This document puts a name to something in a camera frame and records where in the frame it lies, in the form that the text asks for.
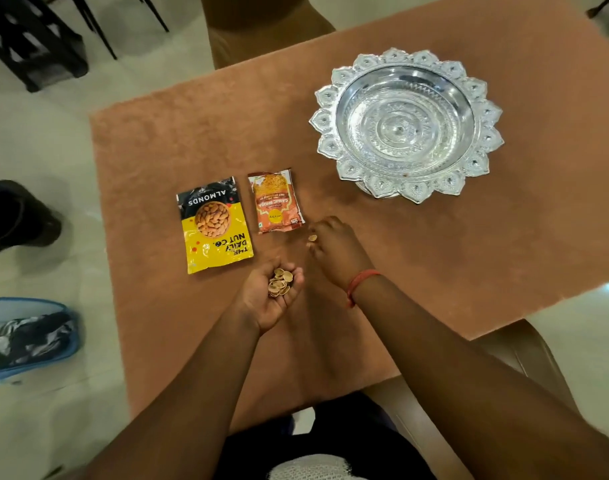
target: person's left arm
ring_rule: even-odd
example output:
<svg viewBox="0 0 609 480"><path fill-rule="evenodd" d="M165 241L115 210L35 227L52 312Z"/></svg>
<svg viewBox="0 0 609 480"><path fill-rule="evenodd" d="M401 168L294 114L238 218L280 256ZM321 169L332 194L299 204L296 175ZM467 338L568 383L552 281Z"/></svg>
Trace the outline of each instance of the person's left arm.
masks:
<svg viewBox="0 0 609 480"><path fill-rule="evenodd" d="M289 293L268 297L273 271L294 274ZM303 270L279 258L254 269L234 302L167 388L88 466L87 480L210 479L261 334L303 288Z"/></svg>

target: white textured fabric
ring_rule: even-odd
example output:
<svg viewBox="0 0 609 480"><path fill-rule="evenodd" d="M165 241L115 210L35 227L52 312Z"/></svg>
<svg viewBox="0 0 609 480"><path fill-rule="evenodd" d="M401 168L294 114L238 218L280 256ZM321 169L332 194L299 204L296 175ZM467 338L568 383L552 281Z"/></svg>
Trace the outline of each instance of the white textured fabric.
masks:
<svg viewBox="0 0 609 480"><path fill-rule="evenodd" d="M347 460L316 454L285 461L273 468L269 480L366 480L351 475Z"/></svg>

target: person's right hand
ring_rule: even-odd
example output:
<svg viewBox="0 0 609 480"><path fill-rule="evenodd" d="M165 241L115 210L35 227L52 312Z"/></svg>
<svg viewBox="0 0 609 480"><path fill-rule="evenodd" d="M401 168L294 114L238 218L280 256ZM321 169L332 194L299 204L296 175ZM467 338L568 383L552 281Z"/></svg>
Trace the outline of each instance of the person's right hand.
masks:
<svg viewBox="0 0 609 480"><path fill-rule="evenodd" d="M347 290L360 271L373 269L373 263L357 240L356 233L338 217L325 217L309 229L318 239L308 242L307 247L334 285Z"/></svg>

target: person's left hand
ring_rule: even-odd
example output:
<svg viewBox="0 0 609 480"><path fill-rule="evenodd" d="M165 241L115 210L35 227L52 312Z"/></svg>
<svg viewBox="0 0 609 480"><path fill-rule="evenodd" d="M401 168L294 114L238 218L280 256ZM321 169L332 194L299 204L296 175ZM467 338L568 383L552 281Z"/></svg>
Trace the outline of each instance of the person's left hand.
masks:
<svg viewBox="0 0 609 480"><path fill-rule="evenodd" d="M278 267L293 273L294 280L291 282L291 289L287 294L273 298L269 296L267 288L269 280L273 278L273 271ZM304 286L303 269L296 267L293 263L284 263L280 257L276 257L252 270L243 287L238 291L234 306L240 307L239 309L243 313L250 313L262 334L278 323L282 314L291 306Z"/></svg>

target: black bucket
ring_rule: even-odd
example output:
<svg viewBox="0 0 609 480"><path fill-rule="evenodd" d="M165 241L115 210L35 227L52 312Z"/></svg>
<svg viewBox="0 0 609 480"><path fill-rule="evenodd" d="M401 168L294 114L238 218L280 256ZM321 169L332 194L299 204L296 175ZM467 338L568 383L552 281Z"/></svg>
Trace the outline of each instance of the black bucket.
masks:
<svg viewBox="0 0 609 480"><path fill-rule="evenodd" d="M25 187L0 180L0 251L12 246L48 246L61 229L60 221Z"/></svg>

